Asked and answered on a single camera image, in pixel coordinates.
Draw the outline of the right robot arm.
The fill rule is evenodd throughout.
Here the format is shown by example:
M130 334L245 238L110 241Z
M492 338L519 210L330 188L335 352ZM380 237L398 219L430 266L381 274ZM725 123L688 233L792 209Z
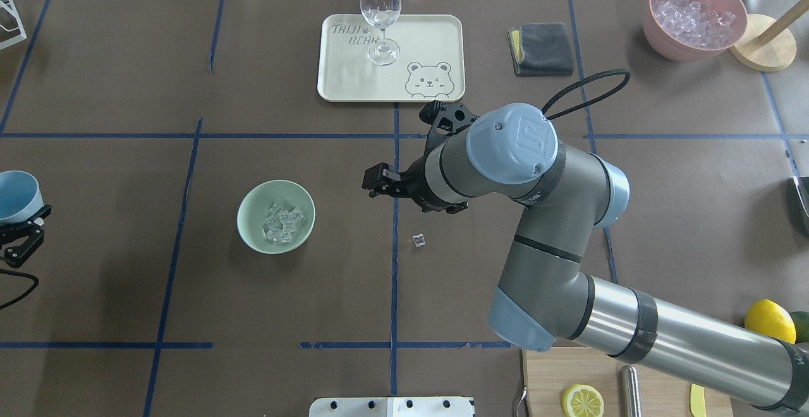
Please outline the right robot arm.
M420 117L431 125L422 157L403 172L369 167L362 187L424 212L455 214L489 193L523 207L489 311L497 336L538 353L562 337L761 411L807 415L807 355L794 344L581 272L592 231L629 203L618 167L561 142L531 104L476 116L433 101Z

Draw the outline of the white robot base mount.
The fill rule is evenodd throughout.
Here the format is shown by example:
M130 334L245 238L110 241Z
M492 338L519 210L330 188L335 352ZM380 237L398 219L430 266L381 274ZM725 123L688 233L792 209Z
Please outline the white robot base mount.
M309 416L475 416L471 397L321 397Z

